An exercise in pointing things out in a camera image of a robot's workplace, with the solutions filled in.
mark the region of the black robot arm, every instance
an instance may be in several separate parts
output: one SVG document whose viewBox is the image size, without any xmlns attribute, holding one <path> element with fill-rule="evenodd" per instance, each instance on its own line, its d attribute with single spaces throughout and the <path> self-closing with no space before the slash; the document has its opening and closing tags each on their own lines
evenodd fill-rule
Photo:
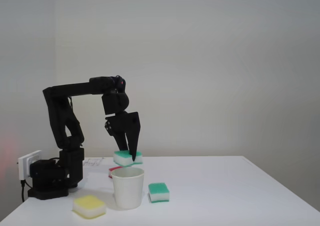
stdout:
<svg viewBox="0 0 320 226">
<path fill-rule="evenodd" d="M 52 199 L 66 196 L 68 188 L 76 187 L 83 178 L 84 149 L 81 146 L 85 138 L 73 112 L 73 96 L 102 95 L 105 114 L 115 114 L 106 117 L 105 128 L 114 136 L 119 149 L 129 149 L 132 159 L 135 160 L 140 121 L 137 112 L 125 112 L 129 105 L 125 89 L 125 80 L 116 76 L 96 77 L 87 83 L 59 85 L 43 90 L 52 132 L 57 146 L 62 150 L 57 163 L 55 160 L 40 160 L 31 164 L 33 189 L 28 191 L 29 197 Z M 71 133 L 70 136 L 67 136 L 66 127 Z"/>
</svg>

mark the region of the black cable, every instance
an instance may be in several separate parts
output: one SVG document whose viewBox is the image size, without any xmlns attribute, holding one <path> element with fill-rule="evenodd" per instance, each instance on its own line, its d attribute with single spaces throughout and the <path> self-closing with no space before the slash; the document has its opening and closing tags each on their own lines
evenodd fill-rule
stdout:
<svg viewBox="0 0 320 226">
<path fill-rule="evenodd" d="M 21 186 L 22 186 L 22 191 L 21 191 L 21 198 L 22 198 L 22 202 L 25 201 L 25 184 L 26 181 L 25 180 L 20 180 L 21 182 Z"/>
<path fill-rule="evenodd" d="M 32 189 L 32 187 L 28 184 L 28 182 L 26 180 L 24 181 L 25 181 L 25 184 L 28 185 L 30 189 Z"/>
</svg>

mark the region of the electrical outlet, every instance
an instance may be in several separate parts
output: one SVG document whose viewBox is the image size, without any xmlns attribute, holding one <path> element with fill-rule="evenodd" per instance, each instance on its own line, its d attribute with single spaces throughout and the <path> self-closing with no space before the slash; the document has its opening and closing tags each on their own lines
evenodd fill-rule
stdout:
<svg viewBox="0 0 320 226">
<path fill-rule="evenodd" d="M 18 158 L 19 180 L 25 180 L 30 177 L 30 164 L 42 159 L 42 151 L 37 150 L 31 154 L 27 154 Z"/>
</svg>

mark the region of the paper cup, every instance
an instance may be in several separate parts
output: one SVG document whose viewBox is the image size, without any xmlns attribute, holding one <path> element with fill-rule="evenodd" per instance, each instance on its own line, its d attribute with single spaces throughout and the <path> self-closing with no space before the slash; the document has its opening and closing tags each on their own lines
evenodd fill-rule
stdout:
<svg viewBox="0 0 320 226">
<path fill-rule="evenodd" d="M 142 201 L 144 170 L 125 167 L 113 170 L 111 175 L 116 205 L 125 210 L 139 207 Z"/>
</svg>

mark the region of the green sponge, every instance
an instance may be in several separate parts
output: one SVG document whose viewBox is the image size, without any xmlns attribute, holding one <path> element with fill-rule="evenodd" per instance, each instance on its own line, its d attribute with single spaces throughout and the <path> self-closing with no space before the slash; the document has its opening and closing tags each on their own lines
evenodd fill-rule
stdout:
<svg viewBox="0 0 320 226">
<path fill-rule="evenodd" d="M 170 192 L 165 183 L 149 184 L 151 203 L 169 202 Z"/>
<path fill-rule="evenodd" d="M 113 161 L 122 167 L 127 167 L 131 165 L 142 164 L 142 153 L 137 151 L 135 161 L 132 160 L 132 155 L 129 150 L 115 151 L 113 155 Z"/>
</svg>

